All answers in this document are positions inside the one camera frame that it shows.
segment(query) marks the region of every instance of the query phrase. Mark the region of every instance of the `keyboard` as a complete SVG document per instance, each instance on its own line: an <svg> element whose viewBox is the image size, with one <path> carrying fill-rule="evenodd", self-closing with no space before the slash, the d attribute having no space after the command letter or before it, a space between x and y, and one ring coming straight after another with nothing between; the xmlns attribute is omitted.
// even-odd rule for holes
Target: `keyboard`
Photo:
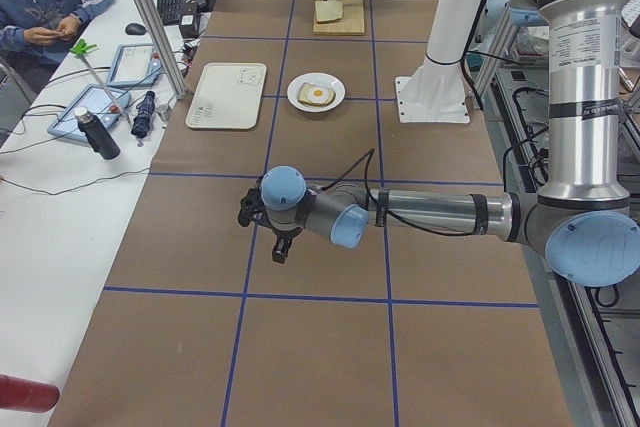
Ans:
<svg viewBox="0 0 640 427"><path fill-rule="evenodd" d="M182 16L185 0L157 0L156 7L163 25L177 24Z"/></svg>

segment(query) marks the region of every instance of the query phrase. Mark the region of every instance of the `black mouse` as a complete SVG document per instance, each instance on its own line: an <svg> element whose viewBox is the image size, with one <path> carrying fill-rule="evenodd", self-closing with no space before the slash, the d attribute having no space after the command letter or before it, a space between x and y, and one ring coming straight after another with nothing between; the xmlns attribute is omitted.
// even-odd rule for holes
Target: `black mouse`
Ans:
<svg viewBox="0 0 640 427"><path fill-rule="evenodd" d="M136 24L135 22L127 25L124 28L125 33L129 35L144 35L147 33L147 28L142 24Z"/></svg>

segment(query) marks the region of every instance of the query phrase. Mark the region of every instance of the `red cylinder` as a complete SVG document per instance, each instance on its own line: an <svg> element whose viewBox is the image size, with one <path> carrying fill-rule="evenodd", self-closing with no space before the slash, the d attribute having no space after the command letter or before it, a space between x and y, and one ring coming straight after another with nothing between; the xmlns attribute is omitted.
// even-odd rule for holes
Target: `red cylinder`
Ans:
<svg viewBox="0 0 640 427"><path fill-rule="evenodd" d="M51 410L59 398L55 385L0 374L0 409L41 413Z"/></svg>

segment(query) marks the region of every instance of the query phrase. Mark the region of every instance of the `white table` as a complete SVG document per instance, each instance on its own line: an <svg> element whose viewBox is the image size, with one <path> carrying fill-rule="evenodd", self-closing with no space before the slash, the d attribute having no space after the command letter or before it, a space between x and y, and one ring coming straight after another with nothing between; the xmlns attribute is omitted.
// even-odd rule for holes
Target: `white table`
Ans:
<svg viewBox="0 0 640 427"><path fill-rule="evenodd" d="M150 42L148 35L134 37L124 32L128 23L140 21L133 0L116 0L94 19L83 34L88 43L99 46L87 56L91 65L110 65L120 44ZM177 51L182 45L178 27L167 27L167 34ZM55 76L83 68L79 59L69 56ZM66 105L90 83L95 80L89 74L54 82L34 105ZM175 101L166 76L152 88L156 106ZM143 96L146 90L133 91L132 98ZM33 111L45 112L59 113L60 109ZM46 129L53 120L53 116L26 118L25 134L12 135L0 152L50 139ZM57 192L140 171L149 167L163 127L154 116L152 130L138 147L130 126L120 119L111 133L122 152L110 161L88 146L61 140L0 154L0 175ZM125 175L59 196L0 183L0 373L53 383L62 390L145 179L146 173ZM0 425L40 427L49 417L50 413L0 410Z"/></svg>

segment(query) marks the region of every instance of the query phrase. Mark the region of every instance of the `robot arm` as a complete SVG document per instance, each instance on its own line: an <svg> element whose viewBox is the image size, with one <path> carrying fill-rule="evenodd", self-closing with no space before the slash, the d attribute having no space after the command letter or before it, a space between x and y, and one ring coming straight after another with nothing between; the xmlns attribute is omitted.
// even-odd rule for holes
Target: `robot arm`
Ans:
<svg viewBox="0 0 640 427"><path fill-rule="evenodd" d="M240 223L272 228L280 261L304 228L353 248L369 222L401 223L444 235L497 235L530 246L573 282L620 282L640 265L640 229L628 217L629 193L616 180L618 39L626 2L512 2L519 11L539 11L550 28L550 171L537 194L323 190L307 186L295 169L277 167L243 199Z"/></svg>

